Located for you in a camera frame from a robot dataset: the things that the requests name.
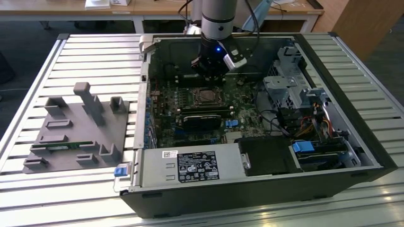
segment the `gray post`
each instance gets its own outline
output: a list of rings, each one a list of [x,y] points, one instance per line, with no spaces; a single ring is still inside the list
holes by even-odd
[[[234,32],[238,0],[203,0],[202,33],[210,39],[226,39]]]
[[[203,0],[192,1],[192,10],[191,10],[191,20],[198,21],[202,20],[203,17]]]
[[[91,117],[96,123],[98,126],[103,126],[106,124],[104,117],[102,115],[100,111],[100,102],[98,98],[94,98],[94,96],[90,93],[90,83],[87,82],[78,82],[74,88],[75,95],[80,96],[86,111],[88,114],[91,114]]]
[[[64,117],[62,107],[67,107],[67,106],[68,105],[62,97],[51,97],[46,102],[44,108],[52,117],[62,118]]]

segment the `blue latch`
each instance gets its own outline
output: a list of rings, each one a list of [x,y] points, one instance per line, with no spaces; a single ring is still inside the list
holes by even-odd
[[[232,126],[238,126],[239,125],[239,120],[232,120]]]
[[[127,176],[128,175],[128,168],[127,167],[116,167],[114,171],[115,177]]]
[[[298,141],[292,144],[295,153],[315,151],[314,145],[310,141]]]
[[[227,120],[226,121],[226,127],[227,128],[231,128],[234,126],[238,126],[239,125],[239,120]]]

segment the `aluminum table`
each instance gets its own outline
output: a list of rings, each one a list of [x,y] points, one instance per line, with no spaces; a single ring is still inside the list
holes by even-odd
[[[142,58],[139,34],[60,36],[0,142],[0,226],[398,226],[404,224],[404,109],[339,37],[304,34],[399,169],[332,198],[142,219],[114,191],[114,168],[23,174],[51,96],[68,103],[76,82],[102,101],[131,102],[124,161],[134,157]],[[316,72],[310,69],[316,86]]]

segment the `warning label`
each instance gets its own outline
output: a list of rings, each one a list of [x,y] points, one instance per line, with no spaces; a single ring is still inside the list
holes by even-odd
[[[182,183],[219,179],[215,151],[178,154],[178,162]]]

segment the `cable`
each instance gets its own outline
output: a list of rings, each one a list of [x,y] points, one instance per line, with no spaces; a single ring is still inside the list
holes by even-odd
[[[300,121],[300,130],[303,129],[304,120],[308,119],[308,118],[311,118],[311,117],[304,117],[304,118],[302,119],[302,121]]]
[[[0,90],[0,92],[4,92],[4,91],[24,91],[24,90],[30,90],[30,88],[6,89],[6,90]]]
[[[272,132],[275,132],[275,131],[276,131],[276,132],[282,132],[282,131],[279,131],[279,130],[274,130],[274,129],[272,129],[272,126],[274,126],[274,124],[275,124],[275,123],[274,123],[274,120],[275,120],[275,119],[278,119],[278,117],[275,117],[275,118],[271,119],[271,128],[270,128],[270,130],[266,131],[266,132],[270,133],[270,135],[271,135]]]
[[[274,126],[276,127],[280,132],[287,136],[287,137],[291,137],[291,138],[295,138],[294,135],[291,135],[291,133],[283,128],[280,127],[278,124],[275,124],[268,118],[266,118],[263,115],[262,115],[263,119]]]
[[[330,134],[330,137],[332,138],[334,137],[334,127],[332,127],[331,121],[327,118],[324,118],[323,121],[327,123],[328,134]]]
[[[299,137],[307,133],[310,133],[312,131],[312,129],[315,128],[314,125],[311,125],[306,130],[303,130],[303,132],[299,132],[295,136]]]
[[[274,1],[274,3],[276,5],[279,5],[279,8],[275,8],[275,7],[271,7],[271,8],[280,10],[280,13],[283,15],[282,18],[280,18],[279,26],[278,26],[278,32],[279,32],[279,30],[280,30],[280,24],[283,23],[283,20],[284,20],[284,12],[287,12],[287,10],[283,10],[283,6],[276,1]]]
[[[186,5],[186,18],[187,18],[187,20],[188,20],[188,4],[190,3],[187,3],[187,5]]]
[[[268,112],[271,112],[271,113],[274,113],[274,114],[278,114],[278,111],[276,111],[276,110],[270,110],[270,109],[268,109],[268,110],[262,110],[260,113],[263,113],[263,112],[266,112],[266,111],[268,111]]]
[[[254,19],[254,24],[255,24],[255,30],[258,30],[258,41],[252,47],[252,50],[251,50],[251,53],[255,52],[255,50],[258,49],[258,46],[259,46],[259,42],[260,42],[260,25],[259,25],[259,21],[258,21],[258,18],[255,16],[255,13],[254,13],[254,10],[251,8],[251,5],[250,5],[250,2],[248,0],[244,0],[246,4],[247,4],[247,8],[250,10],[250,13],[251,13],[251,16],[252,16],[252,19]]]
[[[184,5],[179,8],[179,16],[186,20],[187,26],[188,26],[190,23],[192,23],[192,21],[188,20],[188,10],[187,10],[187,13],[186,13],[187,17],[184,17],[184,16],[182,15],[182,11],[183,11],[183,9],[184,9],[186,7],[187,7],[187,9],[188,9],[188,4],[190,4],[192,1],[194,1],[194,0],[187,0],[187,2],[184,3]]]

